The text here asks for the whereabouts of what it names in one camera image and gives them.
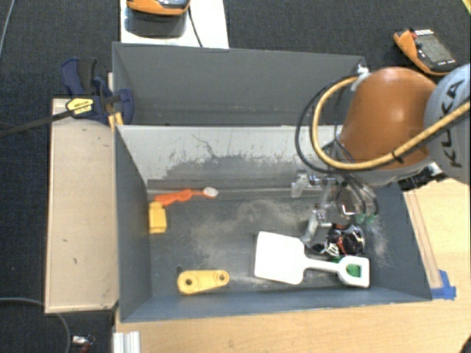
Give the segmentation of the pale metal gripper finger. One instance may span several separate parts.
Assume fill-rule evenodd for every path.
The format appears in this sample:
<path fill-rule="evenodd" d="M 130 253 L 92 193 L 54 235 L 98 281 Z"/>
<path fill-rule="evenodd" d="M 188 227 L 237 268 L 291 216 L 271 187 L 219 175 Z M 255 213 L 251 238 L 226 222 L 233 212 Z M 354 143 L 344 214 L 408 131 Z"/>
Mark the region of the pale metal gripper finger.
<path fill-rule="evenodd" d="M 327 219 L 326 219 L 326 211 L 325 210 L 314 210 L 311 213 L 311 217 L 308 220 L 308 225 L 305 230 L 305 233 L 300 238 L 300 240 L 305 245 L 313 245 L 314 238 L 316 237 L 316 233 L 321 228 L 327 227 Z"/>
<path fill-rule="evenodd" d="M 291 183 L 291 197 L 299 198 L 305 190 L 317 187 L 319 177 L 315 174 L 298 173 L 297 178 Z"/>

